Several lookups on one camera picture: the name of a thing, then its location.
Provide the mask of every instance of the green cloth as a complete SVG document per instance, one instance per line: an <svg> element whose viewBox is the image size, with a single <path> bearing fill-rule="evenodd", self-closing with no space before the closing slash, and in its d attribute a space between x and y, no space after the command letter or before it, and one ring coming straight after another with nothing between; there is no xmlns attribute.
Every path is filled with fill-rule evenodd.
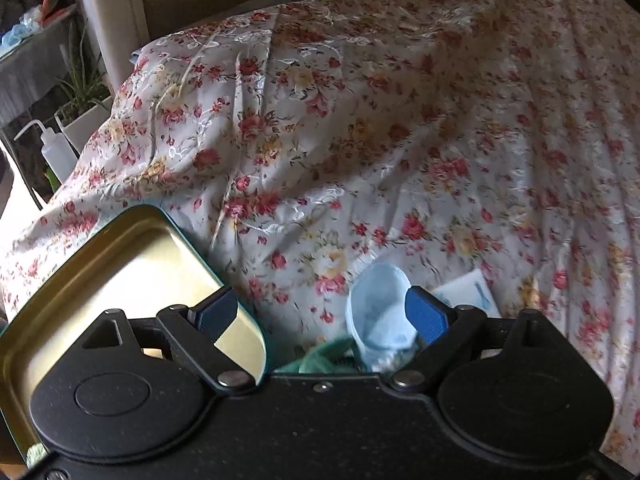
<svg viewBox="0 0 640 480"><path fill-rule="evenodd" d="M353 357L354 341L343 336L314 346L302 359L274 370L281 374L350 374L360 371Z"/></svg>

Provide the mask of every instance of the metal rivet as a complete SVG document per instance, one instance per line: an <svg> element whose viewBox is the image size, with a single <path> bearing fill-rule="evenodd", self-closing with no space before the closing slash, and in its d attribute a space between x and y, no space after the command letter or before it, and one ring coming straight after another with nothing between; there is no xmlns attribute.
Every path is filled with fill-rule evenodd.
<svg viewBox="0 0 640 480"><path fill-rule="evenodd" d="M53 469L47 473L45 476L45 480L67 480L68 476L64 471L60 471L59 469Z"/></svg>
<svg viewBox="0 0 640 480"><path fill-rule="evenodd" d="M325 394L333 387L329 381L321 381L320 383L314 384L313 389L316 394Z"/></svg>
<svg viewBox="0 0 640 480"><path fill-rule="evenodd" d="M598 480L599 473L595 469L587 469L578 475L578 480Z"/></svg>
<svg viewBox="0 0 640 480"><path fill-rule="evenodd" d="M244 370L228 370L218 376L218 382L226 388L242 388L247 386L251 380L251 375Z"/></svg>
<svg viewBox="0 0 640 480"><path fill-rule="evenodd" d="M400 388L412 388L422 384L425 377L418 370L400 370L394 374L393 381Z"/></svg>

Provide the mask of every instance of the pink rose pattern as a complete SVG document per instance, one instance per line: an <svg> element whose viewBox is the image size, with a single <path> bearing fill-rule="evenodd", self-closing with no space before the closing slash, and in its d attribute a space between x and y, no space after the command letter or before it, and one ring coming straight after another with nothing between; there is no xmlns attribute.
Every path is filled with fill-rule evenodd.
<svg viewBox="0 0 640 480"><path fill-rule="evenodd" d="M636 30L621 0L309 0L151 43L2 260L4 307L142 202L218 230L211 267L289 357L344 333L376 258L423 286L479 267L606 380L604 451L638 472Z"/></svg>

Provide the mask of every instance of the open metal tin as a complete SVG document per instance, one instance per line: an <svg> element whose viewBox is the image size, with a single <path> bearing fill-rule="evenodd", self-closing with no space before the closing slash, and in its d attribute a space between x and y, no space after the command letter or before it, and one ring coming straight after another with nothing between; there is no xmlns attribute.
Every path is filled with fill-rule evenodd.
<svg viewBox="0 0 640 480"><path fill-rule="evenodd" d="M21 455L38 442L29 416L34 388L98 314L120 308L130 319L154 317L171 304L196 305L220 286L171 219L153 206L130 208L101 229L0 337L0 408ZM240 304L216 347L260 380L266 368L264 337ZM0 449L0 462L15 463L12 451Z"/></svg>

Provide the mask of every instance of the bed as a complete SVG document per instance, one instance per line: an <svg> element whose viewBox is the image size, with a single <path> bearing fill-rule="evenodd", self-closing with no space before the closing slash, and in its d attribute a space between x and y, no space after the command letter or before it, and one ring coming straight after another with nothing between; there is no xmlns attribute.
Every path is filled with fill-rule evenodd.
<svg viewBox="0 0 640 480"><path fill-rule="evenodd" d="M5 256L5 309L142 202L276 362L344 333L375 260L425 287L477 267L606 381L604 451L638 472L639 31L623 0L309 0L153 41Z"/></svg>

